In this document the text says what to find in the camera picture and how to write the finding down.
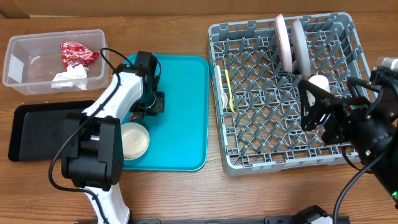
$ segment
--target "plastic tray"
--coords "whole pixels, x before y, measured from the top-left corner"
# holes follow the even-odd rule
[[[352,18],[347,13],[287,17],[289,38],[296,19],[300,19],[306,34],[311,76],[325,75],[334,95],[349,96],[346,77],[370,75]],[[348,144],[325,146],[320,138],[322,126],[312,132],[301,130],[296,86],[302,76],[296,61],[293,73],[283,71],[275,51],[274,21],[228,22],[209,28],[218,137],[223,169],[228,175],[346,163],[341,148]],[[222,107],[216,65],[221,68],[226,93],[225,69],[229,70],[235,114]],[[348,154],[349,159],[359,162],[354,149]]]
[[[53,159],[62,146],[64,118],[68,113],[81,113],[93,103],[85,100],[18,106],[12,120],[8,159]]]
[[[150,136],[148,150],[138,159],[124,161],[124,169],[200,170],[207,158],[208,63],[199,56],[155,56],[162,65],[158,91],[165,93],[165,111],[144,117]],[[136,55],[129,57],[132,62],[135,59]]]
[[[87,66],[87,78],[55,81],[55,75],[66,72],[62,62],[60,44],[77,41],[93,51],[107,47],[102,30],[76,30],[45,34],[29,34],[12,37],[8,43],[2,82],[24,95],[81,91],[80,88],[52,88],[54,83],[75,85],[86,83],[87,90],[106,88],[109,85],[109,66],[99,58]],[[109,52],[104,52],[109,59]]]

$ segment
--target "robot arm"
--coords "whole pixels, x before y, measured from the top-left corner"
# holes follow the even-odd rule
[[[349,77],[347,88],[351,98],[337,98],[306,80],[298,84],[302,129],[311,131],[322,124],[325,128],[322,139],[326,145],[351,143],[365,165],[340,194],[333,223],[337,222],[338,208],[344,195],[365,172],[377,177],[398,208],[398,133],[393,125],[398,118],[397,65],[396,58],[379,58],[371,73],[371,82]],[[371,103],[362,96],[364,90],[376,92],[377,98]],[[312,106],[308,103],[307,92],[315,97]]]
[[[155,76],[157,59],[151,53],[138,52],[134,65],[120,64],[114,71],[120,85],[113,97],[97,113],[93,122],[75,136],[62,155],[62,175],[75,187],[88,189],[98,196],[104,216],[111,224],[132,223],[131,211],[124,204],[119,188],[123,171],[123,149],[120,120],[129,110],[155,115],[163,112],[164,93],[156,92],[159,76]],[[65,118],[63,138],[67,139],[77,127],[92,115],[118,85],[116,75],[98,100],[82,114]],[[97,203],[87,194],[98,217],[104,223]]]
[[[121,86],[111,100],[104,106],[104,109],[100,111],[96,117],[105,118],[111,116],[113,118],[119,118],[123,120],[124,116],[129,111],[130,107],[141,98],[144,93],[144,86],[142,83],[142,77],[129,72],[121,72],[119,74],[121,79]],[[113,75],[112,82],[104,93],[98,98],[97,101],[89,108],[85,109],[83,113],[87,116],[91,115],[97,108],[104,102],[104,100],[111,94],[116,88],[118,79],[116,75]]]

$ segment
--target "yellow utensil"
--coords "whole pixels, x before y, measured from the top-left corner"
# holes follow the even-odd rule
[[[232,113],[235,113],[234,111],[234,96],[232,95],[232,88],[231,88],[231,83],[229,82],[229,75],[228,75],[228,70],[225,70],[225,77],[226,77],[226,82],[228,84],[228,91],[229,91],[229,108],[231,109]]]

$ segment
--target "plastic bin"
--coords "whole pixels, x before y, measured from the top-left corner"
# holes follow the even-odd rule
[[[2,82],[25,95],[81,91],[80,88],[52,88],[52,83],[86,83],[87,90],[106,88],[109,85],[109,67],[101,56],[88,67],[87,78],[56,81],[55,75],[65,72],[60,44],[77,41],[92,51],[107,47],[102,30],[77,30],[46,34],[20,35],[8,43]]]
[[[307,38],[311,76],[326,76],[332,94],[349,96],[346,77],[370,75],[351,16],[286,17],[289,38],[296,19],[300,19]],[[341,149],[349,144],[326,146],[320,137],[322,126],[311,132],[301,130],[297,84],[302,76],[295,71],[296,61],[293,73],[283,70],[275,51],[275,19],[214,24],[208,34],[221,161],[228,175],[346,163]],[[221,68],[226,93],[225,70],[229,70],[235,113],[223,109],[216,65]],[[347,154],[359,162],[354,149]]]

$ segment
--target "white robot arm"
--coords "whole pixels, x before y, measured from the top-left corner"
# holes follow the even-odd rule
[[[142,77],[138,77],[133,73],[121,72],[119,74],[121,79],[121,86],[111,98],[111,100],[104,106],[104,109],[100,111],[96,117],[105,118],[107,116],[112,116],[114,118],[119,118],[123,120],[124,116],[129,111],[131,105],[133,105],[137,100],[139,100],[144,92]],[[116,75],[113,75],[112,82],[109,87],[104,91],[104,93],[98,98],[97,101],[89,108],[85,109],[83,113],[87,116],[91,115],[100,104],[111,94],[111,92],[116,88],[118,84],[118,79]],[[98,195],[98,199],[103,207],[105,217],[108,219],[110,224],[127,224],[130,217],[130,210],[123,201],[122,194],[119,188],[119,183],[112,185],[109,191],[104,191],[97,187],[85,187],[93,191]],[[87,194],[91,205],[98,218],[98,224],[103,224],[104,220],[101,217],[98,206],[92,196]]]
[[[132,223],[131,211],[124,204],[118,183],[123,171],[120,124],[129,110],[148,115],[163,112],[164,93],[156,91],[160,78],[160,75],[155,76],[157,64],[151,53],[138,52],[134,65],[121,64],[115,69],[111,84],[93,105],[82,114],[70,114],[65,118],[66,139],[118,88],[102,105],[103,109],[94,115],[91,124],[70,141],[67,153],[62,155],[62,175],[71,179],[75,187],[88,189],[98,196],[103,215],[93,196],[86,193],[98,224]]]

